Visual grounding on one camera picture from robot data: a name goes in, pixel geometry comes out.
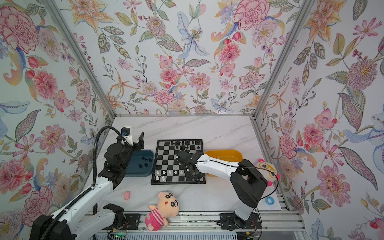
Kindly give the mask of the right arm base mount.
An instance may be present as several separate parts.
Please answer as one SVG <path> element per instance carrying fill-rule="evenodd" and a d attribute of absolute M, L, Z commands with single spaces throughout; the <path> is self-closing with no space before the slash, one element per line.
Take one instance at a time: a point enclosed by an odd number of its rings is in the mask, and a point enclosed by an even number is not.
<path fill-rule="evenodd" d="M 238 217 L 235 213 L 221 213 L 219 214 L 219 221 L 217 221 L 217 225 L 221 227 L 222 230 L 261 230 L 262 222 L 260 220 L 259 214 L 251 213 L 248 220 L 243 220 Z"/>

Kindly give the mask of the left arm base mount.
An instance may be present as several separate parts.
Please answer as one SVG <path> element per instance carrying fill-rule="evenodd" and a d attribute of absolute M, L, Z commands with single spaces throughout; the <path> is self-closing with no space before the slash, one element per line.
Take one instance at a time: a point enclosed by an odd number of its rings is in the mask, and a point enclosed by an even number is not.
<path fill-rule="evenodd" d="M 140 224 L 140 214 L 124 214 L 121 221 L 113 223 L 111 226 L 103 230 L 138 230 Z"/>

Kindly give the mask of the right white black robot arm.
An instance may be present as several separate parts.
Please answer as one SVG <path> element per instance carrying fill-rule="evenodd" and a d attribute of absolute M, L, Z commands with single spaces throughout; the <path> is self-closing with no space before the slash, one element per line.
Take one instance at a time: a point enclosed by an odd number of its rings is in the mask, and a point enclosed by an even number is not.
<path fill-rule="evenodd" d="M 191 154 L 180 151 L 176 160 L 183 167 L 188 181 L 199 181 L 203 174 L 211 174 L 230 181 L 241 201 L 234 212 L 236 220 L 249 220 L 269 186 L 262 173 L 245 159 L 241 162 L 227 162 L 201 152 Z"/>

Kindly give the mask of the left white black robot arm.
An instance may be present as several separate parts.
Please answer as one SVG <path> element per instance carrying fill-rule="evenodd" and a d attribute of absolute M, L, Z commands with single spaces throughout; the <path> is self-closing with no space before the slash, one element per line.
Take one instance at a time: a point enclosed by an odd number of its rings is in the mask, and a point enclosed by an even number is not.
<path fill-rule="evenodd" d="M 105 228 L 122 227 L 126 223 L 124 208 L 114 204 L 105 205 L 87 219 L 84 216 L 122 182 L 133 153 L 143 149 L 143 134 L 137 143 L 126 134 L 118 137 L 118 143 L 108 147 L 104 168 L 95 183 L 53 214 L 39 216 L 33 223 L 30 239 L 87 240 Z"/>

